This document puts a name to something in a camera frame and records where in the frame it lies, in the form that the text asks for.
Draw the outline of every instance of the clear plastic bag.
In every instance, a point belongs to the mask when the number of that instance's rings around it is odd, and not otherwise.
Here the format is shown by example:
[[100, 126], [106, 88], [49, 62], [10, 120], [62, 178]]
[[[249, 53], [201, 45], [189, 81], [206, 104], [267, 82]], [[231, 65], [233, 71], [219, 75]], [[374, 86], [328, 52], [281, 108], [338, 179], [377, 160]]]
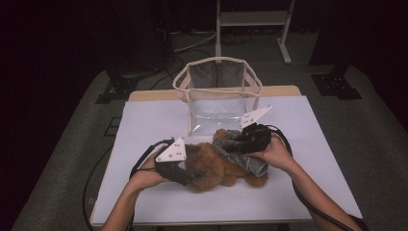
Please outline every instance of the clear plastic bag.
[[212, 135], [219, 128], [241, 130], [242, 115], [258, 108], [263, 88], [246, 61], [227, 57], [187, 64], [173, 87], [189, 104], [189, 136]]

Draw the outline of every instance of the white tabletop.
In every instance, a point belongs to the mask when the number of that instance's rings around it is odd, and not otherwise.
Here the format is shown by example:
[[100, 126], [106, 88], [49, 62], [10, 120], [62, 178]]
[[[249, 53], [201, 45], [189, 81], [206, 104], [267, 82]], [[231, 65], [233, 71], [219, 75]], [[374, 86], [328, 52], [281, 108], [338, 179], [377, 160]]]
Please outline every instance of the white tabletop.
[[[259, 123], [280, 128], [291, 143], [294, 158], [320, 187], [347, 213], [361, 212], [321, 132], [306, 96], [261, 97], [260, 108], [272, 106]], [[127, 102], [115, 147], [105, 172], [91, 217], [93, 225], [107, 219], [126, 184], [129, 173], [147, 147], [172, 137], [186, 142], [211, 141], [188, 138], [188, 106], [180, 100]], [[269, 179], [261, 189], [240, 179], [233, 187], [217, 186], [194, 193], [174, 182], [143, 191], [138, 198], [134, 223], [189, 224], [230, 222], [282, 222], [311, 219], [293, 192], [291, 178], [269, 167]]]

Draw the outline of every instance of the person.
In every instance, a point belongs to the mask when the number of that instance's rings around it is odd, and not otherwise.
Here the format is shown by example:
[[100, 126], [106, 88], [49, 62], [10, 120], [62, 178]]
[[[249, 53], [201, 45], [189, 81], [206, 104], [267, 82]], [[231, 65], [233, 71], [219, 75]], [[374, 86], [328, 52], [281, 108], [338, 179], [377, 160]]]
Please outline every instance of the person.
[[[281, 139], [272, 134], [269, 145], [264, 151], [246, 154], [264, 160], [272, 167], [277, 167], [292, 178], [303, 197], [315, 208], [345, 224], [352, 230], [362, 230], [336, 202], [334, 202], [309, 176], [301, 165], [292, 157]], [[140, 169], [153, 169], [155, 155], [150, 155]], [[154, 170], [137, 171], [124, 187], [113, 210], [106, 220], [102, 230], [125, 230], [135, 211], [136, 201], [140, 192], [168, 181]], [[309, 211], [319, 230], [342, 230], [332, 222]]]

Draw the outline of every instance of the gray carpet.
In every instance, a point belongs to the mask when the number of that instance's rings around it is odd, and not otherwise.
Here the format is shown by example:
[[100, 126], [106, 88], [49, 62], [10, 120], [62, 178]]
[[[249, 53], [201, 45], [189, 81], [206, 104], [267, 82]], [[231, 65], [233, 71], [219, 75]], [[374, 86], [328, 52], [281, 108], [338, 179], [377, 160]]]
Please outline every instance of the gray carpet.
[[[370, 80], [354, 67], [345, 75], [363, 99], [339, 100], [320, 96], [311, 74], [327, 73], [331, 66], [308, 66], [317, 34], [289, 33], [288, 51], [293, 64], [285, 65], [276, 38], [278, 34], [254, 35], [238, 46], [222, 46], [224, 56], [246, 60], [264, 85], [296, 85], [307, 95], [321, 129], [370, 230], [406, 230], [408, 227], [408, 136]], [[175, 36], [183, 47], [201, 37]], [[213, 45], [197, 49], [214, 55]], [[178, 55], [186, 63], [206, 58], [202, 52]], [[180, 66], [177, 60], [170, 71]], [[149, 90], [161, 73], [140, 81], [137, 90]], [[33, 193], [13, 230], [87, 230], [82, 212], [83, 190], [93, 167], [114, 143], [105, 131], [115, 116], [121, 116], [124, 100], [95, 104], [109, 82], [106, 72], [95, 77], [72, 119], [66, 126]], [[155, 88], [171, 89], [167, 78]], [[109, 153], [95, 169], [86, 193], [86, 212], [93, 201], [109, 159]], [[155, 230], [143, 227], [140, 230]], [[231, 225], [167, 227], [165, 230], [277, 230], [275, 225]], [[316, 230], [312, 223], [291, 224], [291, 230]]]

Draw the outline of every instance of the brown fur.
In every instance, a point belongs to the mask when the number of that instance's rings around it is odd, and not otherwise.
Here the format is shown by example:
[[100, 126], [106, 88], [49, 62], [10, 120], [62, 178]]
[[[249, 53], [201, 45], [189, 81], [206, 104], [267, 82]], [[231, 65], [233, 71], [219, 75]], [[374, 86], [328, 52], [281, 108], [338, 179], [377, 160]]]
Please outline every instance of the brown fur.
[[[217, 130], [214, 139], [223, 137], [225, 132], [224, 129]], [[237, 178], [242, 177], [248, 185], [256, 188], [263, 187], [267, 182], [267, 174], [256, 177], [243, 167], [232, 164], [218, 155], [212, 144], [202, 142], [198, 146], [200, 146], [200, 150], [189, 154], [185, 162], [188, 171], [202, 174], [201, 177], [195, 178], [189, 183], [192, 191], [201, 193], [209, 191], [217, 185], [233, 186]]]

